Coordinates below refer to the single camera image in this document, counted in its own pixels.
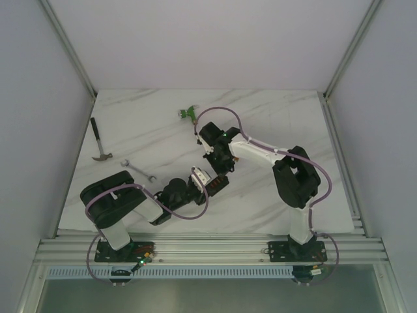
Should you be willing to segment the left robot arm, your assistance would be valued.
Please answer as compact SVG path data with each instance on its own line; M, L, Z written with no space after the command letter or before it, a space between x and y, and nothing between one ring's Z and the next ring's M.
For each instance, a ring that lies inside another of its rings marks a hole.
M172 179L163 191L152 194L144 186L135 184L130 173L124 170L84 188L80 199L87 218L109 243L110 255L118 262L126 262L134 251L122 221L128 213L136 211L152 225L164 223L172 215L195 220L202 217L208 207L193 217L179 215L175 210L191 202L206 205L209 181L210 175L206 171L193 167L187 181Z

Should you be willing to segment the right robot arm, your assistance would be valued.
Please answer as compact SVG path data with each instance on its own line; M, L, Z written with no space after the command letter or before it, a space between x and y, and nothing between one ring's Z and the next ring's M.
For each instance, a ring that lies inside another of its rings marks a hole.
M296 260L310 255L313 231L306 205L317 195L321 179L306 151L299 146L280 150L255 142L236 127L223 131L212 122L195 136L205 150L203 157L219 176L233 172L240 159L272 170L278 194L291 208L289 254Z

